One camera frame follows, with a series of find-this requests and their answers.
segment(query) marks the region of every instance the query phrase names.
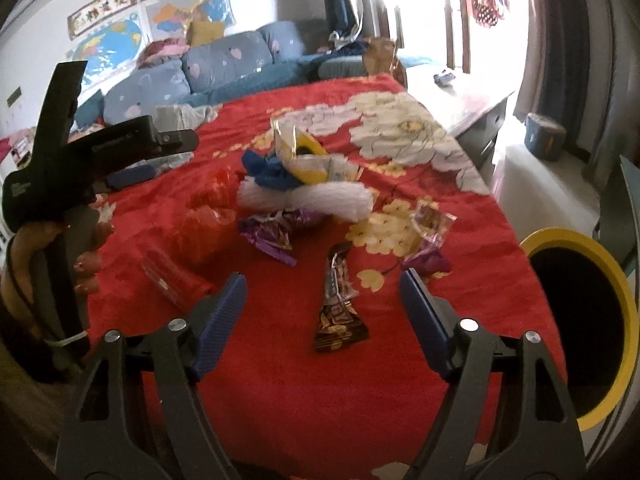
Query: tile floor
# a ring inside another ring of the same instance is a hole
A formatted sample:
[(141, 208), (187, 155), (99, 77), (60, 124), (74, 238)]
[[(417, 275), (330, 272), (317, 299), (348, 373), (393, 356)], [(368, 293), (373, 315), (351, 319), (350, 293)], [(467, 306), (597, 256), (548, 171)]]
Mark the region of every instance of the tile floor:
[[(584, 163), (564, 152), (557, 162), (537, 160), (524, 146), (525, 128), (514, 117), (498, 134), (495, 154), (481, 174), (511, 223), (518, 240), (545, 227), (565, 227), (591, 236), (600, 199), (582, 178)], [(633, 290), (634, 276), (630, 278)], [(633, 381), (620, 422), (609, 433), (604, 450), (615, 438), (630, 410), (640, 399), (640, 373)], [(600, 426), (583, 433), (585, 451), (593, 445)]]

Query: floral tablecloth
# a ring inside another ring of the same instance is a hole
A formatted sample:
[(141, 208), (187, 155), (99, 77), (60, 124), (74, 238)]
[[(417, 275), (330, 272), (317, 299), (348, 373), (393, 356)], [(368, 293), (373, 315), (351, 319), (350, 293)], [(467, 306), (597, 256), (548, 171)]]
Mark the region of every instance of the floral tablecloth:
[[(386, 76), (225, 104), (199, 129), (193, 161), (114, 195), (116, 233), (104, 248), (102, 292), (90, 303), (94, 342), (111, 328), (147, 333), (182, 315), (146, 279), (143, 244), (166, 247), (176, 208), (212, 169), (241, 170), (244, 150), (265, 153), (272, 118), (308, 130), (329, 152), (363, 165), (362, 181), (376, 204), (366, 221), (328, 221), (294, 237), (295, 267), (238, 236), (231, 250), (196, 269), (217, 286), (233, 271), (248, 280), (248, 301), (224, 355), (199, 385), (233, 459), (314, 480), (402, 478), (446, 389), (427, 366), (398, 294), (399, 263), (412, 238), (408, 213), (418, 199), (458, 217), (443, 246), (452, 272), (430, 280), (432, 293), (493, 332), (536, 330), (564, 366), (544, 293), (477, 170), (431, 114)], [(317, 354), (325, 259), (345, 239), (354, 245), (348, 265), (360, 291), (353, 305), (370, 339)], [(158, 397), (147, 386), (152, 420), (160, 421)], [(497, 386), (492, 383), (479, 443), (488, 441)]]

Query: silver bolt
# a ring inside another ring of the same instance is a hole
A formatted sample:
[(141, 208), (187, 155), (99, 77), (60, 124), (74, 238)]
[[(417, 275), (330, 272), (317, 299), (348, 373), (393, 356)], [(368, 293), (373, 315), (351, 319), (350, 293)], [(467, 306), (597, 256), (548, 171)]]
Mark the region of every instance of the silver bolt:
[(120, 332), (118, 332), (117, 330), (109, 330), (104, 335), (104, 340), (107, 343), (115, 343), (118, 339), (120, 339)]
[(187, 327), (187, 322), (183, 319), (173, 319), (169, 322), (169, 330), (171, 332), (180, 332)]
[(460, 320), (460, 326), (467, 332), (475, 332), (479, 328), (478, 323), (468, 317)]
[(540, 341), (542, 341), (542, 338), (540, 337), (540, 334), (538, 332), (533, 332), (533, 330), (531, 330), (530, 332), (527, 332), (524, 337), (527, 338), (527, 340), (531, 343), (537, 344)]

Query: yellow pillow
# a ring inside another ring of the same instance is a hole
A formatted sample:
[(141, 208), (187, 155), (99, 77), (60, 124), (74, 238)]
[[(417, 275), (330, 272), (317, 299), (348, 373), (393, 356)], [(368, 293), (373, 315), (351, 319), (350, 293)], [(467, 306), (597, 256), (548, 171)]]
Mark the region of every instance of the yellow pillow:
[(193, 22), (189, 28), (188, 40), (191, 46), (213, 43), (225, 37), (223, 22)]

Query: sofa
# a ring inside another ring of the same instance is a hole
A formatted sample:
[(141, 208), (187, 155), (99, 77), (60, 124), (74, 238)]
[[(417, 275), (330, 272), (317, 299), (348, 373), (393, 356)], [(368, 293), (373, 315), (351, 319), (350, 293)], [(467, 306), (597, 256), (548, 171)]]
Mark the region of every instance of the sofa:
[[(329, 31), (325, 20), (274, 22), (191, 48), (180, 57), (134, 70), (105, 96), (97, 92), (76, 113), (79, 128), (102, 119), (118, 124), (151, 115), (158, 105), (217, 105), (312, 80), (366, 75), (361, 56), (318, 54)], [(431, 62), (411, 58), (409, 66)]]

